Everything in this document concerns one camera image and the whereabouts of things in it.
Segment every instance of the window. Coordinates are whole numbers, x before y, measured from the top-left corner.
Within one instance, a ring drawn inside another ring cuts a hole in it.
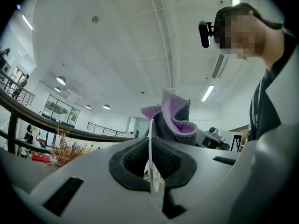
[[[79,113],[79,110],[50,95],[43,109],[42,116],[58,123],[75,127]]]

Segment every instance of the ceiling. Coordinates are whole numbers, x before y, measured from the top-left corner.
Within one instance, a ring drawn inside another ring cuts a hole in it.
[[[94,112],[105,112],[102,106],[109,104],[111,112],[140,116],[141,107],[161,102],[161,87],[190,98],[194,108],[214,84],[205,103],[219,103],[249,65],[231,57],[234,72],[212,79],[219,51],[214,44],[201,46],[198,23],[213,22],[229,5],[230,0],[36,0],[32,41],[40,80],[54,90],[60,85],[56,77],[65,76],[67,84],[60,86],[67,92],[60,95],[81,107],[90,104]]]

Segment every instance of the ceiling beam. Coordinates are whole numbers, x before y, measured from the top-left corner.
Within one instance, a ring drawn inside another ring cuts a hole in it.
[[[174,5],[174,0],[164,0],[164,7],[170,22],[171,42],[173,47],[173,63],[175,66],[174,87],[176,88],[176,93],[178,94],[181,83],[181,40],[178,29],[177,13]]]
[[[155,5],[154,0],[150,0],[150,2],[151,2],[152,6],[153,6],[153,8],[155,10],[155,15],[156,15],[156,18],[157,18],[157,22],[158,22],[158,26],[159,26],[159,30],[160,30],[160,35],[161,35],[161,38],[162,38],[162,44],[163,44],[163,48],[164,48],[165,57],[167,57],[166,58],[166,66],[167,66],[167,75],[168,75],[169,88],[172,88],[170,68],[169,68],[169,60],[168,60],[168,54],[167,54],[167,49],[166,49],[166,44],[165,44],[165,37],[164,37],[164,34],[163,34],[163,29],[162,29],[161,21],[160,21],[160,18],[159,18],[159,15],[158,15],[158,11],[157,11],[157,7]]]
[[[115,24],[115,27],[117,28],[116,31],[118,32],[120,39],[123,40],[124,44],[126,44],[127,51],[129,52],[133,60],[133,65],[135,65],[136,70],[139,72],[140,76],[142,77],[142,80],[145,82],[146,86],[148,87],[148,90],[150,92],[155,92],[153,89],[151,89],[150,78],[147,75],[142,62],[139,59],[138,53],[134,47],[134,44],[132,42],[132,39],[128,31],[125,29],[125,27],[121,22],[120,15],[115,4],[112,2],[112,0],[97,0],[97,1],[101,5],[105,13],[110,15],[110,18],[112,19],[113,23]]]

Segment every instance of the ceiling vent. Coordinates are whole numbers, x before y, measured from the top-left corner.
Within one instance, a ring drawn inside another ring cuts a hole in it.
[[[212,78],[217,79],[221,76],[227,62],[228,62],[229,55],[219,54],[214,72],[212,74]]]

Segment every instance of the dried plant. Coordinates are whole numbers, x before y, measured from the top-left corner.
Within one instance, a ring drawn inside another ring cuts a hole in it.
[[[59,135],[60,142],[59,145],[56,145],[55,142],[52,143],[52,149],[50,150],[52,158],[49,165],[61,168],[83,154],[83,150],[87,145],[81,146],[77,141],[73,141],[73,144],[71,144],[71,142],[66,140],[68,132],[59,130],[59,128],[57,128],[57,134]]]

